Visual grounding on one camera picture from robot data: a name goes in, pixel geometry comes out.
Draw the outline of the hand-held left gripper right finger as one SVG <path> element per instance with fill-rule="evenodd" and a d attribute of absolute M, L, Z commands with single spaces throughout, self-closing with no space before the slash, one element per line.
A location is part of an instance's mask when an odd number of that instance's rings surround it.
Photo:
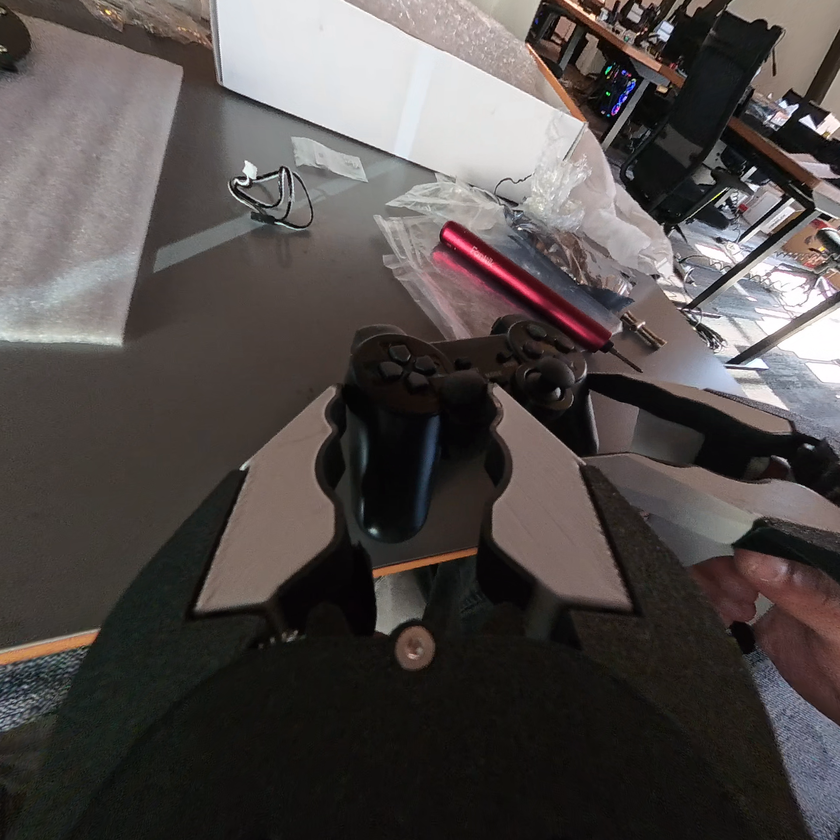
<path fill-rule="evenodd" d="M 620 638 L 640 615 L 584 476 L 584 463 L 499 385 L 477 576 L 525 638 Z"/>

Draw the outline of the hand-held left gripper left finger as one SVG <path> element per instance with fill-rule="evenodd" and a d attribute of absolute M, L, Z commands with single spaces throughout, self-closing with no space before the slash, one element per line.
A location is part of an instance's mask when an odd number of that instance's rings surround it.
<path fill-rule="evenodd" d="M 344 430 L 341 387 L 331 385 L 240 470 L 195 616 L 253 613 L 281 635 L 302 633 L 311 610 L 331 604 L 352 633 L 373 634 L 370 563 L 336 492 Z"/>

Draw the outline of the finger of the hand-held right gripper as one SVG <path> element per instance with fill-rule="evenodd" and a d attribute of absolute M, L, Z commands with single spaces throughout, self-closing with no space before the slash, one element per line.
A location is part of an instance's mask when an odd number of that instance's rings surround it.
<path fill-rule="evenodd" d="M 746 466 L 752 459 L 792 461 L 816 438 L 789 418 L 722 392 L 654 381 L 642 375 L 593 373 L 589 388 L 635 407 L 648 427 L 642 454 L 674 465 Z"/>
<path fill-rule="evenodd" d="M 789 480 L 731 479 L 637 454 L 585 458 L 635 508 L 701 537 L 734 544 L 759 520 L 839 533 L 839 509 Z"/>

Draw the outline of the black game controller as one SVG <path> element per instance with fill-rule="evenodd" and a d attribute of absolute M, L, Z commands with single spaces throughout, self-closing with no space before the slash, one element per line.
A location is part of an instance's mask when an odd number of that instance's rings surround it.
<path fill-rule="evenodd" d="M 485 447 L 498 385 L 576 455 L 599 445 L 585 356 L 548 323 L 510 314 L 485 337 L 428 343 L 390 324 L 357 331 L 343 385 L 353 504 L 374 539 L 416 535 L 441 457 Z"/>

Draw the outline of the wooden office desk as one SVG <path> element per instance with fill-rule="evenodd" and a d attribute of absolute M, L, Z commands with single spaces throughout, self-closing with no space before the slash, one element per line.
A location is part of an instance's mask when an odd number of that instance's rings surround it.
<path fill-rule="evenodd" d="M 779 252 L 784 244 L 812 222 L 819 218 L 839 218 L 839 192 L 836 186 L 808 171 L 793 154 L 783 150 L 770 138 L 763 136 L 744 121 L 731 119 L 728 131 L 738 139 L 737 144 L 747 145 L 750 148 L 758 158 L 759 168 L 771 176 L 771 181 L 791 202 L 801 205 L 802 212 L 798 217 L 789 218 L 775 234 L 770 235 L 748 252 L 707 289 L 683 304 L 681 307 L 684 312 L 700 310 L 707 302 L 713 301 L 728 291 L 738 281 L 752 273 L 760 263 Z M 783 341 L 834 313 L 838 307 L 839 292 L 835 290 L 827 299 L 730 358 L 726 366 L 731 369 L 745 367 L 778 347 Z"/>

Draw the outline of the person's right hand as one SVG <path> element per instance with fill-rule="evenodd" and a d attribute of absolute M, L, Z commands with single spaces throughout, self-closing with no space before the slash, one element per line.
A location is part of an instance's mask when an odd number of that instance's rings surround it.
<path fill-rule="evenodd" d="M 839 585 L 813 567 L 736 549 L 688 573 L 725 627 L 752 626 L 756 645 L 811 706 L 839 722 Z"/>

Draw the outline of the metal screwdriver bit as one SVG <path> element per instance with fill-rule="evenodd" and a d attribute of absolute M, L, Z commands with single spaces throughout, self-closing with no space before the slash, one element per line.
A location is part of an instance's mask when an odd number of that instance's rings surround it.
<path fill-rule="evenodd" d="M 625 311 L 621 314 L 621 323 L 625 331 L 630 332 L 642 340 L 651 350 L 661 350 L 667 344 L 666 339 L 658 336 L 648 327 L 644 320 L 637 318 L 630 311 Z"/>

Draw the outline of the bag of metal screws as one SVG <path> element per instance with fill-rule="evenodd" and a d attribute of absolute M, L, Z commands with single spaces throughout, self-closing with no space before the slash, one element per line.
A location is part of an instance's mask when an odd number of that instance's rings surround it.
<path fill-rule="evenodd" d="M 565 272 L 604 308 L 622 313 L 634 303 L 636 271 L 621 266 L 588 237 L 569 230 L 554 232 L 519 210 L 508 213 L 506 219 L 530 252 Z"/>

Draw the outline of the red electric screwdriver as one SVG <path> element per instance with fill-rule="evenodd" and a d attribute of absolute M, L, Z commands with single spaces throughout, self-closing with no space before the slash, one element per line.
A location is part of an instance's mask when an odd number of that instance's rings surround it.
<path fill-rule="evenodd" d="M 455 221 L 447 221 L 441 228 L 439 240 L 442 246 L 487 276 L 501 289 L 528 303 L 531 309 L 584 350 L 611 354 L 636 373 L 643 373 L 637 364 L 616 349 L 607 328 L 492 248 L 467 227 Z"/>

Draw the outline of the crumpled clear plastic wrap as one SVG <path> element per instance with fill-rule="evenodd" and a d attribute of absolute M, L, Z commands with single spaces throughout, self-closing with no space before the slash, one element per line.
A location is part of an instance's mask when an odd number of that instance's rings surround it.
<path fill-rule="evenodd" d="M 532 220 L 554 232 L 573 231 L 584 219 L 582 200 L 572 196 L 591 173 L 585 152 L 579 151 L 584 136 L 583 122 L 565 112 L 555 113 L 530 176 L 523 210 Z"/>

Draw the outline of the clear zip bag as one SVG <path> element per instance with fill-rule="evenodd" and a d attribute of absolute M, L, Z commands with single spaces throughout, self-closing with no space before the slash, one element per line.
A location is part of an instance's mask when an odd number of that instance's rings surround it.
<path fill-rule="evenodd" d="M 529 310 L 493 285 L 439 240 L 456 221 L 491 245 L 507 243 L 502 203 L 490 193 L 439 176 L 386 204 L 401 215 L 374 216 L 391 252 L 383 262 L 446 340 L 478 338 L 499 318 Z"/>

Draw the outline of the computer tower with coloured lights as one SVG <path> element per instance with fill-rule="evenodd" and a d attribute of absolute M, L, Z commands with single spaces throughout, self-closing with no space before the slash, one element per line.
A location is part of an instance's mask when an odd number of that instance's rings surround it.
<path fill-rule="evenodd" d="M 591 95 L 594 111 L 603 119 L 616 118 L 637 89 L 640 78 L 633 65 L 620 59 L 609 59 Z"/>

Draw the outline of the small clear plastic bag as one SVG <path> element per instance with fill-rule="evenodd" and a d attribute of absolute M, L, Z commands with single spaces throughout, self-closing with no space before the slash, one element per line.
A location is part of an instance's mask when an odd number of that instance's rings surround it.
<path fill-rule="evenodd" d="M 292 136 L 290 142 L 297 167 L 324 170 L 356 182 L 369 181 L 361 159 L 355 155 L 332 150 L 310 138 Z"/>

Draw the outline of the white foam sheet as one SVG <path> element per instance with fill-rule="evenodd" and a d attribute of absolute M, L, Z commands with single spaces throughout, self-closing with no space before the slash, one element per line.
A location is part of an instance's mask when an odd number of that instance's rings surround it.
<path fill-rule="evenodd" d="M 2 72 L 1 339 L 123 343 L 183 69 L 23 17 Z"/>

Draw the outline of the white cardboard box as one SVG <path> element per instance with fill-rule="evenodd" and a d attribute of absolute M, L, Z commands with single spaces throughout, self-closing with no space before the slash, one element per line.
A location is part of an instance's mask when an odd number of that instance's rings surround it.
<path fill-rule="evenodd" d="M 531 95 L 351 3 L 209 5 L 222 87 L 512 201 L 585 136 L 541 71 Z"/>

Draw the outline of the bubble wrap sheet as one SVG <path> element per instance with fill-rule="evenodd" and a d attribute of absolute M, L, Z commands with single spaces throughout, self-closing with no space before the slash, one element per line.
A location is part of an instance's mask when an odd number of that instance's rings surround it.
<path fill-rule="evenodd" d="M 519 72 L 532 57 L 524 41 L 467 1 L 352 1 L 425 44 L 491 75 Z"/>

